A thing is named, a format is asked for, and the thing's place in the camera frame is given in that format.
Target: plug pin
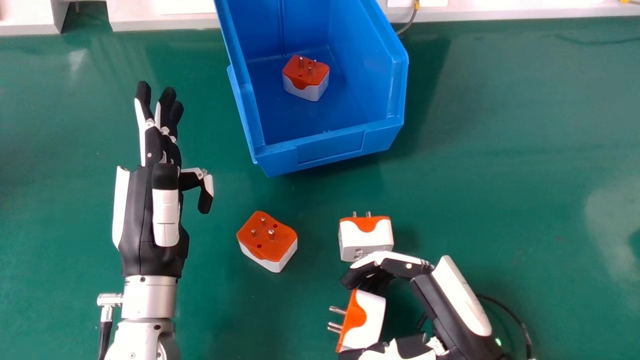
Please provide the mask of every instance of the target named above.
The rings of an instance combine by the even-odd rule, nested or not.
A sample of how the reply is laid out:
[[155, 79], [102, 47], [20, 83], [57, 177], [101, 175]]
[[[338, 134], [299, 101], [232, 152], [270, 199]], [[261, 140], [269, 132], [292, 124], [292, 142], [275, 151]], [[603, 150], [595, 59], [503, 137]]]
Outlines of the plug pin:
[[329, 327], [337, 329], [338, 331], [342, 330], [342, 325], [338, 325], [335, 322], [329, 322]]
[[336, 313], [336, 314], [340, 314], [342, 316], [347, 315], [347, 312], [337, 306], [330, 306], [329, 307], [329, 311], [331, 311], [332, 313]]

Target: orange and white plug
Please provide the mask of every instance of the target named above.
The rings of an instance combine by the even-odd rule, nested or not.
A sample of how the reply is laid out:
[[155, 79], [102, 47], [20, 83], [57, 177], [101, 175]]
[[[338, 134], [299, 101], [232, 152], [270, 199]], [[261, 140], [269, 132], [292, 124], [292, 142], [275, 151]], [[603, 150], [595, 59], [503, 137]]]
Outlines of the orange and white plug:
[[317, 60], [294, 55], [284, 69], [284, 90], [302, 99], [318, 101], [329, 86], [329, 65]]
[[298, 249], [298, 235], [264, 211], [256, 211], [238, 230], [240, 250], [271, 272], [281, 272]]
[[367, 348], [380, 341], [387, 300], [355, 289], [346, 310], [330, 306], [329, 311], [344, 316], [342, 325], [330, 322], [327, 329], [340, 334], [336, 352]]
[[372, 217], [370, 211], [366, 216], [358, 217], [354, 211], [352, 217], [340, 219], [338, 243], [340, 259], [349, 262], [358, 261], [372, 252], [391, 251], [394, 248], [391, 218]]

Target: robotic hand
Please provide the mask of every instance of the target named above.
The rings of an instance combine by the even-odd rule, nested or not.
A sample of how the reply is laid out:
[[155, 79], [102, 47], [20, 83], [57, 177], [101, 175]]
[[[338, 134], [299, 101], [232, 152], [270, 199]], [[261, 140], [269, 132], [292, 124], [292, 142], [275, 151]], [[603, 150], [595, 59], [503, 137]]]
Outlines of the robotic hand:
[[[175, 342], [178, 279], [189, 252], [189, 234], [181, 224], [182, 192], [200, 187], [198, 210], [213, 201], [213, 177], [205, 169], [182, 168], [178, 123], [184, 108], [165, 88], [154, 116], [151, 89], [141, 81], [134, 100], [140, 134], [140, 163], [135, 171], [116, 171], [113, 244], [122, 258], [122, 294], [98, 296], [102, 307], [98, 360], [180, 359]], [[109, 347], [113, 308], [122, 307]]]
[[[507, 359], [495, 342], [491, 323], [484, 309], [449, 256], [443, 256], [438, 265], [433, 266], [425, 260], [395, 252], [374, 252], [353, 263], [340, 283], [349, 290], [365, 291], [364, 295], [373, 294], [372, 297], [382, 299], [380, 296], [396, 277], [410, 283], [425, 315], [433, 323], [434, 336], [428, 340], [427, 334], [422, 332], [393, 339], [389, 344], [375, 343], [367, 348], [351, 349], [343, 346], [339, 352], [340, 360]], [[351, 304], [346, 311], [339, 311], [348, 317], [350, 309]], [[333, 323], [330, 323], [330, 330], [349, 331], [344, 326]]]

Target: silver cylinder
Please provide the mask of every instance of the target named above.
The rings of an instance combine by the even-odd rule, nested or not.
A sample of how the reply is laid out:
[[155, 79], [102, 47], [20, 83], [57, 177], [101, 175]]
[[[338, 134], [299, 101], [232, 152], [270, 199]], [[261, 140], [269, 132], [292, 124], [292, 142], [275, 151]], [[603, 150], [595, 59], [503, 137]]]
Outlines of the silver cylinder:
[[122, 293], [122, 318], [172, 318], [177, 279], [168, 276], [129, 276]]

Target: blue plastic bin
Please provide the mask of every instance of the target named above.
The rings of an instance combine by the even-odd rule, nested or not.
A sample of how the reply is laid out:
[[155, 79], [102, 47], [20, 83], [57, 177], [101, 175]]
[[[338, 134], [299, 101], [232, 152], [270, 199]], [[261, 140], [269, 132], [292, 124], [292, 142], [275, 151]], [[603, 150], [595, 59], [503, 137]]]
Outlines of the blue plastic bin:
[[[408, 56], [376, 0], [215, 0], [253, 162], [267, 176], [387, 150], [404, 123]], [[318, 102], [287, 93], [302, 54], [330, 66]]]

